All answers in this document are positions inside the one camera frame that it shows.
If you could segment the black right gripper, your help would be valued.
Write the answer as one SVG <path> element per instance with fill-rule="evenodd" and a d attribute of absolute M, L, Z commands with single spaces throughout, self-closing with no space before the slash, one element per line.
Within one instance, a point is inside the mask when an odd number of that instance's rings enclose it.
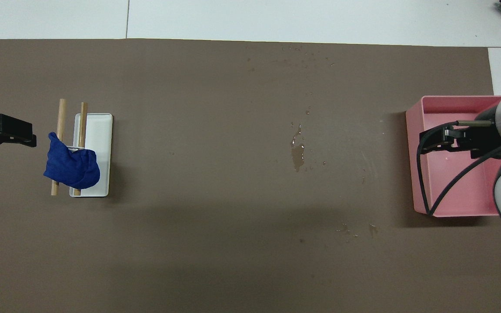
<path fill-rule="evenodd" d="M 495 119 L 497 106 L 491 107 L 477 115 L 475 121 L 490 121 L 487 127 L 438 126 L 419 133 L 419 154 L 424 155 L 433 151 L 459 152 L 465 151 L 460 142 L 468 139 L 471 158 L 478 159 L 488 152 L 501 146 L 501 135 L 496 127 Z"/>

